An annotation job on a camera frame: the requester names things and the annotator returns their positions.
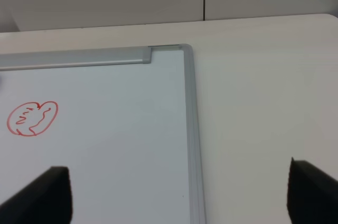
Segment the white table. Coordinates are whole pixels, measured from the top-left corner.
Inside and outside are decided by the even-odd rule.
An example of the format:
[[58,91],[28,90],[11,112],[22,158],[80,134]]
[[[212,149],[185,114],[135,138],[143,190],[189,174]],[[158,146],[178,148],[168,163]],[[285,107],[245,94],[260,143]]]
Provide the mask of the white table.
[[290,223],[290,159],[338,178],[338,20],[330,15],[0,34],[0,53],[188,43],[208,224]]

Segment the black object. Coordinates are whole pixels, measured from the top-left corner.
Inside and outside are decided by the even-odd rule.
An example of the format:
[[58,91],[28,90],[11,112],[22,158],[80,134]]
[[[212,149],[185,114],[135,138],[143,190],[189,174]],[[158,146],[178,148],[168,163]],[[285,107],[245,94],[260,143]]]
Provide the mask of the black object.
[[287,209],[293,224],[337,224],[338,181],[307,161],[292,159]]
[[67,167],[51,167],[0,206],[0,224],[69,224],[71,218]]

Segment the red drawing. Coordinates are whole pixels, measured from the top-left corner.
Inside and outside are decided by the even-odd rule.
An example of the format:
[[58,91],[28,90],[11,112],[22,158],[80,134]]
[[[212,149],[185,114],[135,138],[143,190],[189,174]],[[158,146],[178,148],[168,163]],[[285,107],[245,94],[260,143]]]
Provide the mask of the red drawing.
[[55,101],[26,102],[14,109],[8,119],[7,127],[11,133],[25,137],[43,133],[52,124],[58,114],[58,104]]

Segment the red marker drawing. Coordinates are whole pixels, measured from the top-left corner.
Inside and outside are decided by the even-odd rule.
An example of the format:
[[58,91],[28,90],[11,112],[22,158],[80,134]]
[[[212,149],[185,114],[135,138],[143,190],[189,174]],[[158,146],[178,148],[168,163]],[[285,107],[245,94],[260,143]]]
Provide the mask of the red marker drawing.
[[55,101],[26,102],[14,109],[8,119],[7,127],[15,135],[31,137],[43,133],[52,124],[58,114]]

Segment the whiteboard frame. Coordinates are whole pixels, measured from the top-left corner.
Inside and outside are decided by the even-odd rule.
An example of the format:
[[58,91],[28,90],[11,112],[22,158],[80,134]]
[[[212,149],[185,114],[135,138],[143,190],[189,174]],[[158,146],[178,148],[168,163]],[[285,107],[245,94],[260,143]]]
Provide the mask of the whiteboard frame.
[[184,54],[190,224],[205,224],[202,163],[194,56],[188,44],[75,51],[0,54],[0,71],[151,63],[153,51],[182,50]]

